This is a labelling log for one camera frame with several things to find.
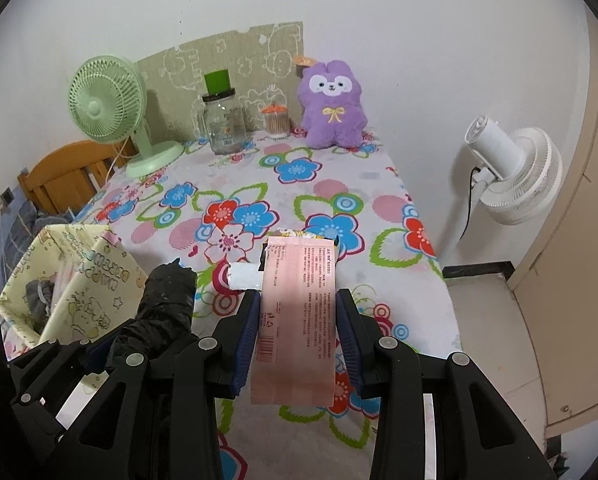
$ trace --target black cable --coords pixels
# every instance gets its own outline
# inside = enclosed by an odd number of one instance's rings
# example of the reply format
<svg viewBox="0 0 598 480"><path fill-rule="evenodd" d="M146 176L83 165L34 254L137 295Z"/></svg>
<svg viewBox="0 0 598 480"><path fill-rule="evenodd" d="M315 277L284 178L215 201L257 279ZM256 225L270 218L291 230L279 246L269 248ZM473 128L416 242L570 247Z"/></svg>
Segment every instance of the black cable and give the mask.
<svg viewBox="0 0 598 480"><path fill-rule="evenodd" d="M468 192L468 218L465 221L465 227L463 228L463 233L461 233L461 238L463 238L463 235L468 230L468 224L470 223L470 210L472 209L472 188L474 188L474 185L472 184L472 177L475 171L481 171L481 168L475 166L474 168L472 168L472 171L470 172L470 190Z"/></svg>

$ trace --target wooden chair backrest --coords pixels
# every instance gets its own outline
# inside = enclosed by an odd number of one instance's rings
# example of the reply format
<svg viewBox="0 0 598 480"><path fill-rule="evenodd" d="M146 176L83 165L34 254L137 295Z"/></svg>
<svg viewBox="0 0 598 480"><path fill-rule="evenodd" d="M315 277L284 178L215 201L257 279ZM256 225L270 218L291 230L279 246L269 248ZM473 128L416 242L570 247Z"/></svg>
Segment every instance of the wooden chair backrest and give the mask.
<svg viewBox="0 0 598 480"><path fill-rule="evenodd" d="M37 207L51 214L64 213L71 208L76 214L96 195L96 187L106 183L106 174L122 144L98 144L92 140L73 142L44 157L30 173L18 176L19 185ZM127 142L122 155L136 153ZM116 165L122 167L127 159L119 156Z"/></svg>

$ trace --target white wall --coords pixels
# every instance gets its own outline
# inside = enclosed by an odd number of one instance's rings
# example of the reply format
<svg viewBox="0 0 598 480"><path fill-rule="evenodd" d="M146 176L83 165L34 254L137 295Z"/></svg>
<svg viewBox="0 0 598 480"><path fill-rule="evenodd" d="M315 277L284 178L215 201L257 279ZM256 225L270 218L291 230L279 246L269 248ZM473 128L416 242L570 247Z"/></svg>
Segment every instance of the white wall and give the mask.
<svg viewBox="0 0 598 480"><path fill-rule="evenodd" d="M83 60L141 59L183 41L303 20L308 56L344 59L433 241L473 162L464 131L487 113L548 131L569 163L588 83L580 0L12 0L0 17L0 192L79 139L66 106ZM541 219L504 228L477 212L454 263L518 263Z"/></svg>
<svg viewBox="0 0 598 480"><path fill-rule="evenodd" d="M561 450L570 468L561 480L579 480L598 456L598 419L561 435Z"/></svg>

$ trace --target purple plush toy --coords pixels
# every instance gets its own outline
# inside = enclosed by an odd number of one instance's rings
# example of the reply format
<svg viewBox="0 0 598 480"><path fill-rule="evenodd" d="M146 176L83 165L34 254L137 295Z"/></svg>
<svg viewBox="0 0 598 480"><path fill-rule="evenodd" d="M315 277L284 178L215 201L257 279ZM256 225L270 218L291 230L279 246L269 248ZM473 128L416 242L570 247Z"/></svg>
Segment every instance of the purple plush toy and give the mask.
<svg viewBox="0 0 598 480"><path fill-rule="evenodd" d="M317 63L303 71L297 91L305 109L301 127L309 148L358 148L368 123L361 108L361 86L347 63Z"/></svg>

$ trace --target yellow bow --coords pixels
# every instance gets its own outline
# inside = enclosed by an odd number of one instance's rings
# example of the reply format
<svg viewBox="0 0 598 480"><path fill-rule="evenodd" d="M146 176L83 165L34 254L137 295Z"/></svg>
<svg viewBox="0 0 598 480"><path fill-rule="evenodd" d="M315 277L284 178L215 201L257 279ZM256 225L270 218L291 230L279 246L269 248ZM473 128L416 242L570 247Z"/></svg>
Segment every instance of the yellow bow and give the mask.
<svg viewBox="0 0 598 480"><path fill-rule="evenodd" d="M343 108L342 106L340 106L339 108L329 108L329 107L325 107L323 108L322 113L324 115L329 115L330 118L328 120L328 123L331 123L332 121L336 121L337 123L341 123L341 119L339 118L339 114L343 115L346 113L346 109Z"/></svg>

